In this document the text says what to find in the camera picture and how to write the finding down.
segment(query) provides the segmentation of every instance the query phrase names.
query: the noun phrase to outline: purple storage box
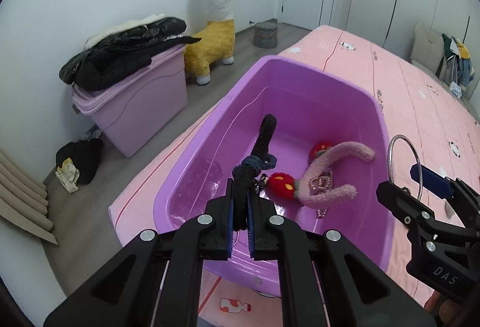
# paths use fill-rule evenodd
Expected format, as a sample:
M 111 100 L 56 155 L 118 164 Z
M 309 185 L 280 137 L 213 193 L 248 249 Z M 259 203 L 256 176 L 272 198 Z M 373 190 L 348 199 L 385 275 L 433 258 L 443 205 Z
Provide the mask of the purple storage box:
M 375 150 L 373 162 L 347 157 L 332 166 L 334 186 L 350 183 L 358 195 L 332 205 L 323 219 L 298 201 L 266 191 L 278 215 L 304 230 L 339 230 L 376 265 L 386 271 L 394 218 L 375 195 L 388 179 L 388 135 L 375 99 L 352 83 L 313 67 L 278 56 L 255 63 L 222 99 L 176 162 L 155 198 L 153 216 L 159 233 L 177 229 L 201 215 L 209 199 L 225 194 L 232 169 L 251 152 L 263 116 L 277 117 L 269 152 L 277 167 L 299 179 L 308 167 L 308 154 L 321 140 L 337 144 L 364 143 Z M 247 231 L 234 233 L 232 258 L 205 261 L 203 266 L 260 292 L 280 294 L 276 261 L 250 259 Z
M 89 93 L 77 85 L 70 95 L 127 158 L 188 105 L 183 50 L 175 46 L 106 90 Z

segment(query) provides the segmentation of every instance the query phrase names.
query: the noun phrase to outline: plush toy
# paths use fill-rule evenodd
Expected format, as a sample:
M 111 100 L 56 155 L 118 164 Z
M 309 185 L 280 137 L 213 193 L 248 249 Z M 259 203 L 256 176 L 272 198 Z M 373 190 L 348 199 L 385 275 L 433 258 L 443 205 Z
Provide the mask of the plush toy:
M 357 189 L 353 185 L 334 188 L 332 171 L 328 170 L 335 162 L 349 156 L 371 162 L 375 152 L 359 142 L 342 142 L 316 157 L 299 180 L 285 173 L 274 173 L 268 178 L 267 188 L 279 197 L 296 198 L 302 205 L 314 209 L 325 209 L 333 202 L 353 199 Z
M 328 142 L 320 142 L 313 146 L 308 154 L 308 163 L 313 162 L 314 159 L 324 154 L 329 148 L 332 148 L 332 145 Z
M 204 0 L 208 14 L 207 28 L 194 38 L 202 38 L 185 50 L 185 69 L 197 78 L 198 84 L 210 82 L 210 64 L 222 59 L 223 64 L 232 64 L 235 43 L 235 25 L 231 11 L 232 0 Z

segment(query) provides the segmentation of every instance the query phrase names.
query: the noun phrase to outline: gray floor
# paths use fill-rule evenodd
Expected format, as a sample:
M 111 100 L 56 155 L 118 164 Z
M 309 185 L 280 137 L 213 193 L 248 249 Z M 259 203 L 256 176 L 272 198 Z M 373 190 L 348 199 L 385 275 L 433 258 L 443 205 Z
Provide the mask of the gray floor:
M 52 269 L 68 295 L 78 288 L 120 248 L 107 208 L 128 183 L 221 99 L 241 76 L 262 56 L 277 54 L 303 38 L 309 31 L 279 24 L 278 46 L 256 48 L 253 31 L 244 31 L 235 43 L 235 63 L 212 68 L 206 86 L 188 84 L 189 105 L 158 132 L 132 158 L 126 159 L 109 141 L 103 151 L 97 175 L 88 186 L 69 195 L 55 178 L 48 185 L 49 218 L 54 223 L 58 246 L 45 244 Z

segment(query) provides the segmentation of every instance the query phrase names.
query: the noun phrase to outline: pink mattress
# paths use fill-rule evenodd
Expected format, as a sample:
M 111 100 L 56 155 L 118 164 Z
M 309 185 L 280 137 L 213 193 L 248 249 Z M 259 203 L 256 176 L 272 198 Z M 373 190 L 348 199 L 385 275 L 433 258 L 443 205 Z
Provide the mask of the pink mattress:
M 440 82 L 377 45 L 329 26 L 315 29 L 280 55 L 328 71 L 370 92 L 382 109 L 391 137 L 406 135 L 416 147 L 422 164 L 442 176 L 459 177 L 480 191 L 480 165 L 476 155 L 480 152 L 479 126 Z M 163 150 L 109 207 L 122 245 L 141 230 L 155 228 L 152 213 L 155 196 L 211 111 Z M 460 156 L 452 150 L 452 143 L 458 147 Z M 398 142 L 394 148 L 394 180 L 416 196 L 418 184 L 409 174 L 414 162 L 409 147 Z M 447 219 L 444 200 L 426 189 L 422 202 L 435 211 L 438 220 L 461 225 L 456 215 Z M 405 227 L 396 221 L 387 273 L 423 305 L 432 290 L 405 271 L 410 260 L 406 234 Z M 238 307 L 225 307 L 225 301 L 230 300 L 230 304 Z M 257 294 L 204 270 L 199 315 L 212 324 L 279 326 L 280 307 L 278 298 Z

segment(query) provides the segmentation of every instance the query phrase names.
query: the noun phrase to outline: blue gripper pad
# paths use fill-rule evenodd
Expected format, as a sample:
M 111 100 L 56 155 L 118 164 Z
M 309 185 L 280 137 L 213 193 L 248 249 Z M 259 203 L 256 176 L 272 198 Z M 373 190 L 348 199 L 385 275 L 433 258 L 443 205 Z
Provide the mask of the blue gripper pad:
M 431 171 L 429 168 L 421 165 L 421 171 L 423 176 L 423 187 L 430 190 L 437 197 L 448 199 L 453 197 L 453 190 L 450 186 L 450 182 L 445 178 L 438 175 L 436 172 Z M 419 182 L 418 166 L 415 164 L 410 169 L 410 177 Z
M 229 258 L 231 258 L 233 250 L 233 199 L 230 200 L 229 220 L 226 225 L 226 236 L 226 247 L 229 252 Z
M 255 225 L 254 225 L 254 213 L 251 206 L 250 192 L 247 192 L 248 200 L 248 216 L 247 216 L 247 230 L 248 230 L 248 250 L 250 251 L 250 257 L 255 255 Z

